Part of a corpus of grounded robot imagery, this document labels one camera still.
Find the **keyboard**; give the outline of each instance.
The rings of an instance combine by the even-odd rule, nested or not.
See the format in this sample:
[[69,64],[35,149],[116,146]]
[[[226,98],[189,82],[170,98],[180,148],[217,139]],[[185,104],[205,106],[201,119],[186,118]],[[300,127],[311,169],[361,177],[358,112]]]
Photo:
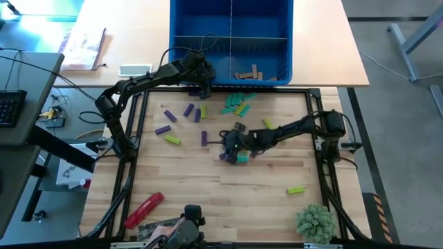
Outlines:
[[17,124],[27,92],[0,90],[0,128],[13,128]]

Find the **teal block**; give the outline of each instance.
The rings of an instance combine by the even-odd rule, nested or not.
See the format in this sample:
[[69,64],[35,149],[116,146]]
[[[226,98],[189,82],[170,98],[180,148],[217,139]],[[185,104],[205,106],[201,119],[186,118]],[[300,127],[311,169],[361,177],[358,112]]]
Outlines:
[[251,106],[250,106],[249,104],[246,105],[246,106],[243,108],[243,111],[240,112],[240,117],[243,118],[246,114],[248,114],[250,108],[251,108]]
[[253,98],[255,98],[255,96],[257,96],[257,93],[251,93],[248,96],[243,96],[243,101],[252,100]]
[[235,106],[235,103],[237,103],[237,96],[238,96],[238,93],[234,93],[233,97],[230,99],[230,105],[232,107]]
[[249,156],[238,156],[237,163],[247,163],[249,162]]
[[223,115],[228,114],[228,113],[234,112],[235,110],[236,110],[236,107],[228,107],[228,108],[221,110],[221,114],[223,114]]
[[225,107],[230,107],[230,101],[233,99],[233,95],[229,94],[228,98],[226,98],[226,103],[224,104]]
[[243,93],[238,93],[237,94],[237,102],[235,104],[240,105],[242,103],[242,99],[243,99]]

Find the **paper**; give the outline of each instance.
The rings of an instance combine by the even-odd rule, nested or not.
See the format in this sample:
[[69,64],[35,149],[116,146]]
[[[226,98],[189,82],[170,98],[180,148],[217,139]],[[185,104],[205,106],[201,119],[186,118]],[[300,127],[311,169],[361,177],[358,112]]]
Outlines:
[[[97,153],[90,150],[86,147],[86,144],[72,144],[70,145],[76,149],[79,149],[81,152],[85,153],[88,156],[93,158],[97,157]],[[80,181],[83,179],[91,179],[92,173],[76,167],[63,159],[60,159],[60,164],[58,168],[57,174],[57,185],[68,185],[69,189],[77,187],[80,184]]]

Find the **red object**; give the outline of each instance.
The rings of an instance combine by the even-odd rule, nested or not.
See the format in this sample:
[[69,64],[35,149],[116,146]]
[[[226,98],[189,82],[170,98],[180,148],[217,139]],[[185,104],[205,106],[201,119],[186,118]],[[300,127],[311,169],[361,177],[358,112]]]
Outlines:
[[164,199],[165,197],[160,192],[151,195],[135,212],[129,215],[125,221],[125,227],[130,230],[134,229]]
[[89,186],[91,186],[91,179],[88,178],[80,180],[80,186],[82,188],[89,189]]

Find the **desk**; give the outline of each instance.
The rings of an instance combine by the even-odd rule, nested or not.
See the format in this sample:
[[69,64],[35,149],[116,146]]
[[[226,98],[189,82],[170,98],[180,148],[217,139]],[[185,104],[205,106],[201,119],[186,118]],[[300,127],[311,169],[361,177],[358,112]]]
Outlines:
[[[28,181],[40,149],[58,155],[74,165],[92,167],[94,159],[35,125],[54,83],[55,75],[42,69],[12,61],[16,51],[0,51],[0,89],[27,92],[24,107],[14,128],[0,129],[0,171],[3,191],[0,193],[0,238],[2,238]],[[58,72],[63,55],[20,52],[17,60]]]
[[[335,88],[322,88],[321,93],[325,110],[341,111]],[[251,111],[245,118],[221,116],[219,110],[225,99],[225,93],[213,93],[208,100],[198,100],[187,93],[150,93],[129,213],[150,194],[160,191],[165,200],[144,223],[171,219],[183,211],[185,204],[194,203],[202,206],[207,224],[201,229],[208,241],[301,242],[295,231],[296,212],[309,203],[321,204],[311,137],[286,140],[253,162],[234,166],[218,160],[220,145],[200,147],[200,131],[207,130],[209,140],[218,140],[218,131],[229,129],[235,121],[251,129],[263,128],[264,117],[275,125],[293,122],[307,114],[304,96],[259,94],[251,101]],[[181,114],[190,102],[207,104],[208,119],[195,124],[191,117],[184,118]],[[179,121],[170,124],[163,114],[165,109]],[[127,116],[125,110],[121,118],[124,127]],[[168,124],[172,126],[169,134],[182,139],[181,146],[168,144],[163,136],[155,135],[155,129]],[[347,153],[342,156],[352,159]],[[90,231],[108,209],[117,165],[116,158],[103,158],[96,164],[80,226],[82,234]],[[336,173],[343,207],[361,231],[370,236],[355,168],[342,161],[336,164]],[[307,191],[287,196],[285,190],[294,185],[305,185]],[[114,232],[118,230],[120,212]],[[130,235],[136,235],[136,230],[127,230],[126,238]]]
[[[66,71],[78,86],[113,86],[121,64],[152,64],[169,46],[170,1],[86,0],[76,27],[106,28],[96,71]],[[291,86],[367,86],[368,78],[340,0],[296,0]],[[56,86],[67,86],[57,79]]]

